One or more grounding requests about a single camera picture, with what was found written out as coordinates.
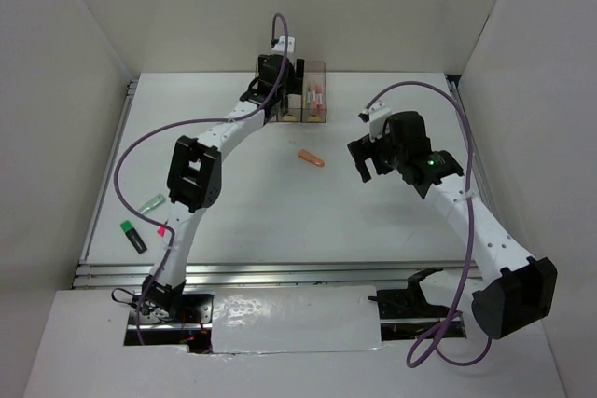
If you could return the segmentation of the green black highlighter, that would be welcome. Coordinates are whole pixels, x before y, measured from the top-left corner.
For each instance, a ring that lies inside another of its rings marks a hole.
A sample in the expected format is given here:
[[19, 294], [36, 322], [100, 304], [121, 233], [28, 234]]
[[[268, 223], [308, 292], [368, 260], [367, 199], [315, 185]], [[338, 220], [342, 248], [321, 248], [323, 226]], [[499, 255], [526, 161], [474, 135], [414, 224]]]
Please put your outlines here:
[[132, 245], [133, 249], [138, 254], [143, 254], [147, 251], [145, 242], [141, 238], [140, 234], [137, 232], [134, 225], [129, 220], [122, 221], [119, 226], [124, 235], [126, 236], [127, 240]]

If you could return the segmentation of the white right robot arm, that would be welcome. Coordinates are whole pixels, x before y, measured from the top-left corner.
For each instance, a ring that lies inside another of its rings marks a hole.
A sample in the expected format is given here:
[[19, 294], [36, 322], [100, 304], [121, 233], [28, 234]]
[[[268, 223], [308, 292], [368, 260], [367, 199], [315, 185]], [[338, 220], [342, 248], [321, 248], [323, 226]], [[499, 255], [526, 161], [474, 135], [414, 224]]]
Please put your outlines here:
[[368, 160], [379, 175], [398, 172], [471, 244], [471, 258], [487, 283], [472, 295], [480, 330], [501, 339], [547, 317], [558, 276], [555, 265], [512, 239], [479, 197], [467, 191], [463, 168], [448, 151], [433, 150], [423, 117], [377, 105], [360, 118], [368, 133], [350, 142], [348, 150], [363, 182], [371, 179]]

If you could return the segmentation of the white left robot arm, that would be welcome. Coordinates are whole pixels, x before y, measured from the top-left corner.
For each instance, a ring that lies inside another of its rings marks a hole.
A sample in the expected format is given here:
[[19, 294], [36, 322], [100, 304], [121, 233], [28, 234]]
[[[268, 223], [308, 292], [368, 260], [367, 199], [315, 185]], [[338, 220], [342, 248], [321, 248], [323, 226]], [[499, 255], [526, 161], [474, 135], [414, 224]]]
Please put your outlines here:
[[152, 313], [165, 323], [183, 314], [187, 261], [199, 222], [222, 190], [225, 158], [244, 139], [262, 129], [302, 93], [305, 61], [281, 54], [257, 58], [257, 77], [221, 123], [197, 137], [175, 143], [167, 188], [171, 202], [163, 257], [145, 278], [142, 295]]

